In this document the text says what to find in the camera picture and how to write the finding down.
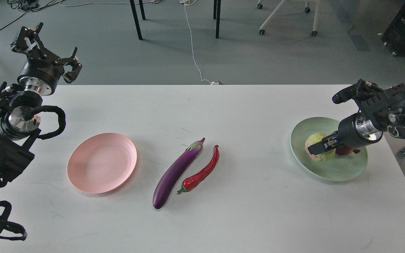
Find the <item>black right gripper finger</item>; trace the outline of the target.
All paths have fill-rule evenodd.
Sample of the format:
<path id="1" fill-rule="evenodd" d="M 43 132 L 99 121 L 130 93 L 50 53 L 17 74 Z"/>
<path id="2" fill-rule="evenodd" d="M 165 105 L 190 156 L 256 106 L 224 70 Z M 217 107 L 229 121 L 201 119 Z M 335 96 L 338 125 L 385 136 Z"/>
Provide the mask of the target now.
<path id="1" fill-rule="evenodd" d="M 308 154 L 315 156 L 335 150 L 341 145 L 342 143 L 339 140 L 339 131 L 334 131 L 329 135 L 319 132 L 308 137 L 307 152 Z"/>

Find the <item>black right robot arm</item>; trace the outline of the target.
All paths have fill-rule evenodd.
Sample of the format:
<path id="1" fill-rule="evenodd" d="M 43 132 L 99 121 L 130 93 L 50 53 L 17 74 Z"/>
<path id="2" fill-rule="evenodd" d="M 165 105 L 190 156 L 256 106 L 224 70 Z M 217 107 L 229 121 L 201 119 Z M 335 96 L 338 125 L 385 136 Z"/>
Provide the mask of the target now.
<path id="1" fill-rule="evenodd" d="M 332 97 L 335 104 L 354 100 L 358 112 L 341 120 L 336 131 L 307 150 L 322 154 L 341 146 L 361 148 L 377 143 L 382 134 L 405 140 L 405 85 L 382 89 L 375 83 L 358 80 Z"/>

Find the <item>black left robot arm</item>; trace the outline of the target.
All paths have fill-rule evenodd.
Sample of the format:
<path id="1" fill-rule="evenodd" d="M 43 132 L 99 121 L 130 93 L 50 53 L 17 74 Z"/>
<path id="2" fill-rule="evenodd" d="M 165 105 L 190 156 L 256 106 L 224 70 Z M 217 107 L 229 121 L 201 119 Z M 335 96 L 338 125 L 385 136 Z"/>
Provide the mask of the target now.
<path id="1" fill-rule="evenodd" d="M 60 135 L 66 126 L 65 112 L 58 106 L 43 105 L 43 97 L 52 95 L 60 78 L 72 83 L 82 64 L 76 57 L 61 58 L 47 49 L 35 29 L 22 27 L 11 43 L 11 50 L 27 56 L 17 82 L 0 86 L 0 188 L 12 182 L 34 160 L 30 148 L 37 139 Z M 9 221 L 12 205 L 0 201 L 0 239 L 26 240 L 26 229 Z"/>

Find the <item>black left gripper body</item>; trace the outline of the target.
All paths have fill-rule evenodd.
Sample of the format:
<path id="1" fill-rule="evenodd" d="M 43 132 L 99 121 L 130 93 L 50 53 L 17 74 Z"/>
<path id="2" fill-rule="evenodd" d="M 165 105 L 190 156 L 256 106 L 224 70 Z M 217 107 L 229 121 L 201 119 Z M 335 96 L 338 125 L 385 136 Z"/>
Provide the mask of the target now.
<path id="1" fill-rule="evenodd" d="M 40 96 L 52 95 L 57 87 L 62 71 L 58 66 L 41 59 L 28 58 L 17 78 L 19 85 Z"/>

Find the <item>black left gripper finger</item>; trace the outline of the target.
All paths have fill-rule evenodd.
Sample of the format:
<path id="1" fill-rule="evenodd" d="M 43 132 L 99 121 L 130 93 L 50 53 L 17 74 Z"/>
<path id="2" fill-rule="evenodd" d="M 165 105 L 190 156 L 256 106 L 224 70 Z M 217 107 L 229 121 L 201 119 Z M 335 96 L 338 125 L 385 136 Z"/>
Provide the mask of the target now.
<path id="1" fill-rule="evenodd" d="M 40 22 L 35 28 L 21 27 L 21 30 L 10 43 L 10 49 L 14 53 L 21 53 L 27 59 L 46 60 L 48 53 L 41 41 L 39 34 L 44 23 Z"/>
<path id="2" fill-rule="evenodd" d="M 52 66 L 58 72 L 58 76 L 62 77 L 67 84 L 74 82 L 82 69 L 82 64 L 78 61 L 77 51 L 78 48 L 75 47 L 71 56 L 67 58 L 56 58 L 51 62 Z"/>

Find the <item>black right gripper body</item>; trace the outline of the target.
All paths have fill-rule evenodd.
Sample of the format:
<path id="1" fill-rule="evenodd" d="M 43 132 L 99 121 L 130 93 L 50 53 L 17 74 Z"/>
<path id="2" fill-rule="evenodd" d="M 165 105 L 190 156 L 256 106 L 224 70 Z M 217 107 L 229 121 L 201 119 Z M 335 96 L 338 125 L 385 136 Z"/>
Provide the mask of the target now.
<path id="1" fill-rule="evenodd" d="M 360 148 L 381 141 L 382 132 L 362 113 L 355 113 L 341 120 L 336 139 L 344 145 Z"/>

